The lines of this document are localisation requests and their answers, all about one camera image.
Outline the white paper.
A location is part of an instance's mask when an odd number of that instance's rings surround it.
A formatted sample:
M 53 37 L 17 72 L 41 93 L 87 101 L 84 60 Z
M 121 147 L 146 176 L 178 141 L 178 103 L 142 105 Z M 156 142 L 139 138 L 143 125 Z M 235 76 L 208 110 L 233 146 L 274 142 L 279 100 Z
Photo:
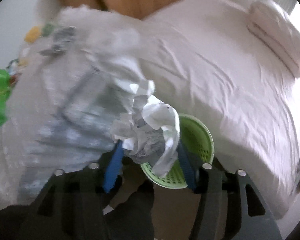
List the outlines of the white paper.
M 154 96 L 152 80 L 127 86 L 121 98 L 126 112 L 113 121 L 111 133 L 122 141 L 124 154 L 137 164 L 148 163 L 158 177 L 165 177 L 177 160 L 180 121 L 177 111 Z

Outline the green plastic waste basket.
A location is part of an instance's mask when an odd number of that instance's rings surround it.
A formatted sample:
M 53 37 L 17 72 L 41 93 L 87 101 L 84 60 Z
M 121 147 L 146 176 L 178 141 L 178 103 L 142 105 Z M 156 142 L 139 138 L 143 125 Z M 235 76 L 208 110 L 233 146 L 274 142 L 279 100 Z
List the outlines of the green plastic waste basket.
M 189 151 L 192 159 L 197 164 L 212 163 L 214 158 L 214 142 L 208 128 L 196 117 L 188 114 L 180 114 L 181 142 Z M 155 184 L 167 189 L 187 188 L 186 179 L 176 161 L 164 178 L 156 176 L 148 163 L 141 165 L 144 174 Z

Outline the white lace table cloth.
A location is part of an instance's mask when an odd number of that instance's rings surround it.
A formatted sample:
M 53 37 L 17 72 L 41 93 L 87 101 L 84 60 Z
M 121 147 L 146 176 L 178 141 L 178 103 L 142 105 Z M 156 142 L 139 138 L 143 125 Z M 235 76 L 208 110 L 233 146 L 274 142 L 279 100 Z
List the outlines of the white lace table cloth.
M 127 86 L 146 80 L 139 59 L 153 29 L 116 12 L 62 9 L 56 27 L 23 48 L 26 65 L 0 126 L 0 210 L 27 205 L 57 169 L 81 170 L 114 148 L 111 126 L 126 112 Z M 69 49 L 42 56 L 53 34 L 76 27 Z

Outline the white bed mattress sheet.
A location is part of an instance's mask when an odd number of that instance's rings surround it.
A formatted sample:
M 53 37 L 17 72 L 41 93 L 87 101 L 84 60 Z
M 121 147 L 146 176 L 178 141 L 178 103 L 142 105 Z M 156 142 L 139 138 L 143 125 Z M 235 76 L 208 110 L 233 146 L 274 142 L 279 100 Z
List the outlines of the white bed mattress sheet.
M 230 0 L 181 0 L 145 22 L 158 32 L 159 51 L 144 70 L 156 96 L 202 121 L 222 166 L 246 170 L 282 218 L 296 200 L 300 78 Z

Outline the crumpled silver foil wrapper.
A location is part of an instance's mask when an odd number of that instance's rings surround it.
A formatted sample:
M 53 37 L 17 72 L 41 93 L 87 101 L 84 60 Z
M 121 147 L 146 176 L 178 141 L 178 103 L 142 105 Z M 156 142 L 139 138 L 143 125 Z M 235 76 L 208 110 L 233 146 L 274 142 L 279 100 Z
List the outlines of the crumpled silver foil wrapper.
M 58 29 L 53 34 L 53 40 L 49 49 L 39 52 L 42 56 L 54 56 L 66 52 L 76 37 L 76 27 L 70 26 Z

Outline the green plastic bottle piece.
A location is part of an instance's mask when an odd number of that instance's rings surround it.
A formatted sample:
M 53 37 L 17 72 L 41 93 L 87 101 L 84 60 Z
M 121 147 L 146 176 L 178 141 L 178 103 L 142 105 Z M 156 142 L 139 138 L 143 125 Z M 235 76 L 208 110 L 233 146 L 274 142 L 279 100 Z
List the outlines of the green plastic bottle piece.
M 54 29 L 55 29 L 54 24 L 46 23 L 41 29 L 42 37 L 49 36 L 54 31 Z

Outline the white folded pillow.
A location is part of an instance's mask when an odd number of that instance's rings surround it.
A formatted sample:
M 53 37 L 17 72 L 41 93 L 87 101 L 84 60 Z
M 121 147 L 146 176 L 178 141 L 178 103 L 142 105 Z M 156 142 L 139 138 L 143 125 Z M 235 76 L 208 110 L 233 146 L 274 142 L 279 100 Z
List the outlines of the white folded pillow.
M 300 77 L 300 31 L 278 4 L 272 0 L 254 1 L 247 28 L 277 55 L 294 77 Z

